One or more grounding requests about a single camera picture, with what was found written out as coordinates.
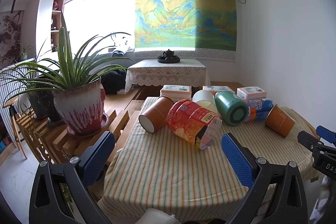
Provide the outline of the white plastic cup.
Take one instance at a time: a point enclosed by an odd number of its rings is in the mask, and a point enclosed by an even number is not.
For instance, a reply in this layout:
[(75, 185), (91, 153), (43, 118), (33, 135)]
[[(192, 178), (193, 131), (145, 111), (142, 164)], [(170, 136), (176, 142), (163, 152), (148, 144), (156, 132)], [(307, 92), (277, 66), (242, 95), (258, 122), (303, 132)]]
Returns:
[(192, 101), (199, 106), (218, 114), (215, 98), (211, 92), (207, 90), (199, 90), (194, 94)]

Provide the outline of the orange paper cup right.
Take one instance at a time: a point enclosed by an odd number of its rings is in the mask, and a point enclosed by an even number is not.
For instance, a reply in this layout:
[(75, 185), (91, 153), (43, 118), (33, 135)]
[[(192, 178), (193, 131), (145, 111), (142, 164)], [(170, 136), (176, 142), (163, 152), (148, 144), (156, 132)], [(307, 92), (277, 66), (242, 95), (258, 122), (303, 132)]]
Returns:
[(286, 138), (294, 126), (294, 120), (275, 105), (265, 120), (265, 126)]

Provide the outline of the orange paper cup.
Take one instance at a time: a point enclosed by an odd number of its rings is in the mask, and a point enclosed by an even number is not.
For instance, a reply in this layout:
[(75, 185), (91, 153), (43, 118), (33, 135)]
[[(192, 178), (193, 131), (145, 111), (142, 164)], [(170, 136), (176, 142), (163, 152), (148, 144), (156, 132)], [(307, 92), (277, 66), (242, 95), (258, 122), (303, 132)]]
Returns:
[(265, 126), (286, 138), (294, 126), (294, 120), (275, 105), (265, 120)]
[(139, 115), (138, 120), (142, 128), (152, 134), (165, 126), (169, 110), (173, 104), (174, 101), (169, 97), (160, 96), (143, 114)]

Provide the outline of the orange paper cup left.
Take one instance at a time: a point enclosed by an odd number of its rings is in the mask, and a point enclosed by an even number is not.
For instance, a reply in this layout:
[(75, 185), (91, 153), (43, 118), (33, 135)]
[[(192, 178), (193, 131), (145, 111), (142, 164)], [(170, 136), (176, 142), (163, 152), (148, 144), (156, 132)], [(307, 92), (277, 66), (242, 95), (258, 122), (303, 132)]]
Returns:
[(165, 126), (169, 110), (173, 104), (174, 101), (169, 97), (160, 96), (143, 114), (139, 115), (138, 120), (142, 128), (152, 134)]

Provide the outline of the wooden slatted plant stand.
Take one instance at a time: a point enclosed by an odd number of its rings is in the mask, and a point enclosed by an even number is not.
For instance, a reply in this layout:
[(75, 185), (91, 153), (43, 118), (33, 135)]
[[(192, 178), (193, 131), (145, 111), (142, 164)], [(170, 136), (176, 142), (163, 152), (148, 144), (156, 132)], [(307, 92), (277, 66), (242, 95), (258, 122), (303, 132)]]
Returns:
[(125, 109), (108, 109), (106, 114), (109, 120), (101, 131), (96, 135), (78, 138), (70, 135), (64, 124), (48, 128), (47, 118), (35, 119), (33, 117), (35, 112), (32, 108), (28, 108), (23, 114), (17, 114), (14, 117), (17, 119), (17, 126), (36, 159), (38, 161), (46, 160), (53, 164), (64, 163), (72, 156), (80, 157), (88, 147), (96, 143), (105, 131), (114, 134), (116, 146), (104, 165), (102, 176), (89, 187), (89, 191), (97, 201), (103, 195), (104, 178), (108, 167), (116, 164), (117, 151), (121, 151), (126, 142), (127, 137), (123, 137), (122, 134), (129, 135), (130, 130), (134, 127), (131, 118), (135, 114), (139, 114), (141, 110), (141, 106), (135, 105), (136, 102), (136, 100), (130, 101)]

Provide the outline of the blue orange drink can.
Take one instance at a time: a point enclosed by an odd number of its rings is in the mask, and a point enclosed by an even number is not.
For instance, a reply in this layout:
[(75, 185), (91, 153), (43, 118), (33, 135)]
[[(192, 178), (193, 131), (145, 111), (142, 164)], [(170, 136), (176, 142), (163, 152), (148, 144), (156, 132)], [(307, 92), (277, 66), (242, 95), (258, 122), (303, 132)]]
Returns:
[(274, 102), (268, 98), (245, 100), (244, 102), (248, 106), (248, 114), (244, 120), (245, 122), (265, 120), (274, 107)]

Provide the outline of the red white plant pot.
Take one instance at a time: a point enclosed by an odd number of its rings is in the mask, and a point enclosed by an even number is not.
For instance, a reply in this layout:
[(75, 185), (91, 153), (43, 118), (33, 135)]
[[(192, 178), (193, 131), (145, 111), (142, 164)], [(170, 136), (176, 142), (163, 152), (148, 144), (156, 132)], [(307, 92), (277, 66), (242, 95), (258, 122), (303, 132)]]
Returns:
[(101, 79), (78, 88), (54, 91), (54, 105), (69, 134), (81, 138), (97, 134), (108, 123)]

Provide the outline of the orange tissue pack right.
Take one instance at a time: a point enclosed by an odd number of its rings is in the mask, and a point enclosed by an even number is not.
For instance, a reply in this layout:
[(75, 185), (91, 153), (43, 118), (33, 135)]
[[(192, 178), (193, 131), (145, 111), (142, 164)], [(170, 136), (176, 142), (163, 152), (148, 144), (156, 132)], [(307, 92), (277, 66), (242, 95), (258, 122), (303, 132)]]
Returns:
[(237, 88), (236, 94), (243, 100), (258, 100), (266, 98), (266, 91), (257, 86)]

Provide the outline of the red plastic snack jar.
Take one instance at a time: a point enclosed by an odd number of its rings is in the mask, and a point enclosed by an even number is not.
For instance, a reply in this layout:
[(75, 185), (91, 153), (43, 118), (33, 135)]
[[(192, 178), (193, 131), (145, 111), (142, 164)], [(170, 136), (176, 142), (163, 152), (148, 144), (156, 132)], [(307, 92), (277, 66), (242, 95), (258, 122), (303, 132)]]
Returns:
[(167, 126), (175, 135), (204, 150), (218, 136), (222, 119), (219, 114), (183, 99), (169, 110)]

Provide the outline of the dark plant pot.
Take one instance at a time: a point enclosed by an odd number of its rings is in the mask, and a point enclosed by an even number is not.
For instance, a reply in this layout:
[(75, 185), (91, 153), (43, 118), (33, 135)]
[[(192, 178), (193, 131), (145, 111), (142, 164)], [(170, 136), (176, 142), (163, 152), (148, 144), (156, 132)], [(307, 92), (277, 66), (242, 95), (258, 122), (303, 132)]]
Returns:
[(52, 122), (58, 122), (62, 118), (54, 105), (54, 95), (51, 91), (29, 92), (29, 100), (34, 110), (37, 110), (37, 117), (48, 116)]

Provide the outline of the black bag on floor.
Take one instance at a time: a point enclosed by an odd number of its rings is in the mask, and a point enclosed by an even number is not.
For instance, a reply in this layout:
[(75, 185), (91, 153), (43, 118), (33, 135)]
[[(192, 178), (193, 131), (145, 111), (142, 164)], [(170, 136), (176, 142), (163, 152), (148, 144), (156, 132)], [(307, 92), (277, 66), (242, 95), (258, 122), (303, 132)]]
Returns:
[(103, 75), (103, 77), (101, 78), (101, 84), (107, 95), (117, 94), (117, 92), (125, 88), (126, 70), (117, 69)]

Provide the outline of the orange tissue pack left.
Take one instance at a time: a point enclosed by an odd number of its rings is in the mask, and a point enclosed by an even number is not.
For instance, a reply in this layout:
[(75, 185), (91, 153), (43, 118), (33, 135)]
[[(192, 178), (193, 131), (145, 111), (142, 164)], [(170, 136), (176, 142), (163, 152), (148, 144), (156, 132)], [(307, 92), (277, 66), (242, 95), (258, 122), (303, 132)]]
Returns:
[(160, 96), (169, 97), (174, 102), (191, 99), (191, 87), (183, 85), (163, 85), (160, 90)]

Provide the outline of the green spider plant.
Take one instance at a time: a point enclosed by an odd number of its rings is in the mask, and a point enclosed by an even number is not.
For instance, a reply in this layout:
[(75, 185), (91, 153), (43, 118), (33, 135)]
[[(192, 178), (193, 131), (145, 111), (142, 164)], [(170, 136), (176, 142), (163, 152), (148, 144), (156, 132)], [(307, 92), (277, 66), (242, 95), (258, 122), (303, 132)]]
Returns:
[(112, 35), (95, 35), (84, 42), (76, 53), (72, 53), (70, 33), (67, 30), (64, 15), (61, 15), (58, 59), (35, 58), (32, 61), (22, 61), (3, 69), (1, 86), (11, 83), (19, 85), (5, 95), (3, 104), (7, 104), (22, 94), (44, 91), (65, 92), (91, 84), (113, 71), (126, 71), (126, 67), (113, 63), (116, 60), (124, 60), (125, 57), (101, 57), (102, 49), (96, 49), (103, 40)]

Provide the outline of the green landscape roller blind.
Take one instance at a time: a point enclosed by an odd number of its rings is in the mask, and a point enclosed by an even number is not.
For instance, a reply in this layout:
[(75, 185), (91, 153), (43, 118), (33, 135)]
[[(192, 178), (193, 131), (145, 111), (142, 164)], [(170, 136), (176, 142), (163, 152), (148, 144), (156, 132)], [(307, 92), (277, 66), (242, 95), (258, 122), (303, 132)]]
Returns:
[(236, 51), (236, 0), (135, 0), (135, 47)]

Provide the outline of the white wall shelf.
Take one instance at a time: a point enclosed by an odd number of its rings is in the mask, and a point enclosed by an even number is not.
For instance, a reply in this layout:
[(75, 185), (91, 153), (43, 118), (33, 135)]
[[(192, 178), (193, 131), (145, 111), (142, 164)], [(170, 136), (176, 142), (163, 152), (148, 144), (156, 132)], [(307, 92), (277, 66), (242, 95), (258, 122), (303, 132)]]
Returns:
[(39, 0), (35, 45), (40, 59), (57, 59), (59, 30), (62, 26), (61, 13), (64, 0)]

